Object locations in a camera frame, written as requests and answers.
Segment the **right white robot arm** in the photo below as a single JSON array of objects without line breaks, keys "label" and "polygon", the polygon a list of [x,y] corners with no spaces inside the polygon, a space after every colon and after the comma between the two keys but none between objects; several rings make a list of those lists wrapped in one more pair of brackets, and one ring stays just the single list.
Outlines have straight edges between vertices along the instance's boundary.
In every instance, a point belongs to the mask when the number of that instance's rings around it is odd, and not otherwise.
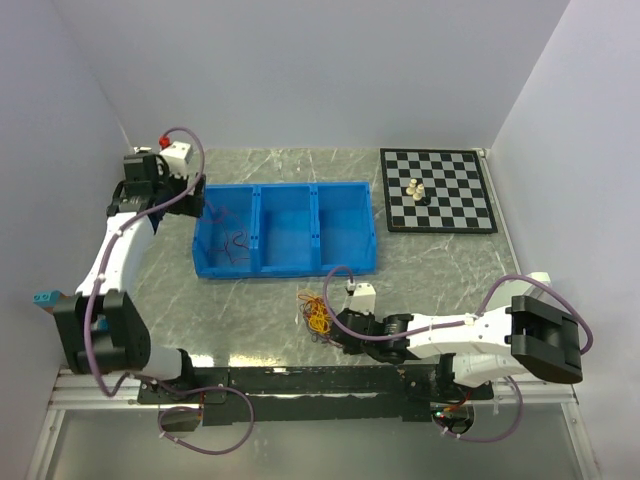
[{"label": "right white robot arm", "polygon": [[366,354],[380,363],[438,356],[444,368],[436,385],[452,399],[513,375],[556,384],[583,380],[578,322],[529,296],[514,296],[509,305],[478,318],[396,314],[378,321],[371,313],[344,309],[332,319],[330,336],[346,354]]}]

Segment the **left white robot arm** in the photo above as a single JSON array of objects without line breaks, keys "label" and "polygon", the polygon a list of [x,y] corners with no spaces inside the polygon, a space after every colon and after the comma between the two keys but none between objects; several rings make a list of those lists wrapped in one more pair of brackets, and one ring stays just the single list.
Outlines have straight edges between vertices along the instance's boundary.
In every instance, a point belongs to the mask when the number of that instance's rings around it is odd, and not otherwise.
[{"label": "left white robot arm", "polygon": [[188,186],[189,144],[124,157],[124,178],[106,209],[106,233],[85,279],[52,307],[66,361],[75,374],[128,373],[160,380],[176,402],[193,397],[197,377],[183,349],[156,346],[128,293],[142,256],[167,214],[201,216],[203,178]]}]

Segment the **blue three-compartment bin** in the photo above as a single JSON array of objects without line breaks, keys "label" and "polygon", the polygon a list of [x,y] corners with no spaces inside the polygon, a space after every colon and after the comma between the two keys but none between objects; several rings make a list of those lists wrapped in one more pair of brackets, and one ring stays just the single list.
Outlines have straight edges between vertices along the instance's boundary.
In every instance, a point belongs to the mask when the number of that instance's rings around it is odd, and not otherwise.
[{"label": "blue three-compartment bin", "polygon": [[209,184],[192,242],[202,279],[324,276],[377,269],[366,182]]}]

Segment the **cream chess piece right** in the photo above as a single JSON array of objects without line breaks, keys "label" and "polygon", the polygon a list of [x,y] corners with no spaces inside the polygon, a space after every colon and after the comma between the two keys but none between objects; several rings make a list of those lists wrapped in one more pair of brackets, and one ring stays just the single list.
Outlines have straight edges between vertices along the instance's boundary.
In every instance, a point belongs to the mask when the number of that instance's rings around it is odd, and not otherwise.
[{"label": "cream chess piece right", "polygon": [[413,199],[416,202],[419,202],[424,198],[424,196],[425,196],[424,185],[423,184],[417,185],[412,195]]}]

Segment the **cream chess piece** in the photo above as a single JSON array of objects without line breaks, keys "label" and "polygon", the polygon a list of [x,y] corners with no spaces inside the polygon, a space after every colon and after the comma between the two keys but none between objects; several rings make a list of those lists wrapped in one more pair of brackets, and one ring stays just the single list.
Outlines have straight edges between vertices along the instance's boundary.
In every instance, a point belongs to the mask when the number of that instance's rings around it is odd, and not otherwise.
[{"label": "cream chess piece", "polygon": [[409,181],[408,187],[406,188],[406,194],[410,195],[410,196],[413,196],[415,191],[416,191],[416,187],[417,187],[417,180],[412,178]]},{"label": "cream chess piece", "polygon": [[413,199],[416,202],[419,202],[424,198],[424,196],[425,196],[424,185],[423,184],[417,185],[412,195]]}]

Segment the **blue and brown toy block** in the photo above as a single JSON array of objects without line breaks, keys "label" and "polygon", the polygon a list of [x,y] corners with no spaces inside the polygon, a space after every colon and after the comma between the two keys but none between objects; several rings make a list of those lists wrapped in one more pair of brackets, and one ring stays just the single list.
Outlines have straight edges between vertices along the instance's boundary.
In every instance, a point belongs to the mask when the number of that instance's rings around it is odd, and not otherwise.
[{"label": "blue and brown toy block", "polygon": [[59,290],[40,291],[33,296],[33,303],[42,310],[52,314],[57,302],[64,298],[65,295]]}]

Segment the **cream chess piece left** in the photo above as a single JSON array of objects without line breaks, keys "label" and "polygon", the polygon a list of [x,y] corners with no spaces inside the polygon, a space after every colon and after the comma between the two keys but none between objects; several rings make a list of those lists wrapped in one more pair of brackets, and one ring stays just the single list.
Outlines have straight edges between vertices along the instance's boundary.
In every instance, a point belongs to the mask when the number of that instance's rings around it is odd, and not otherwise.
[{"label": "cream chess piece left", "polygon": [[406,194],[410,195],[410,196],[413,196],[415,191],[416,191],[416,187],[417,187],[417,180],[412,178],[409,181],[408,187],[406,188]]}]

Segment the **black and white chessboard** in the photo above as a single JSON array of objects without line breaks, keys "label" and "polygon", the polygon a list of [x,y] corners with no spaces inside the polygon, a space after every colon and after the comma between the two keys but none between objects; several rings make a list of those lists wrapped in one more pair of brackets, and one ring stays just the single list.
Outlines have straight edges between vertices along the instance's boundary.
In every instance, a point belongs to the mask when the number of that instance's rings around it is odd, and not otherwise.
[{"label": "black and white chessboard", "polygon": [[[477,150],[382,148],[380,164],[390,232],[498,231]],[[412,178],[424,185],[428,206],[406,194]]]}]

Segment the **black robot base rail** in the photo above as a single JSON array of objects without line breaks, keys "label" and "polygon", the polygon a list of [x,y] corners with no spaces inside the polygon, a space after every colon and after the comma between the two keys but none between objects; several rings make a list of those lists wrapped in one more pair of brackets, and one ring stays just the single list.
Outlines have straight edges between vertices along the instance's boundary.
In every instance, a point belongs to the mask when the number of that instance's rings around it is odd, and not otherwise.
[{"label": "black robot base rail", "polygon": [[433,364],[209,367],[178,390],[224,386],[245,394],[257,422],[394,419],[429,422],[431,408],[494,398],[489,382],[463,387]]}]

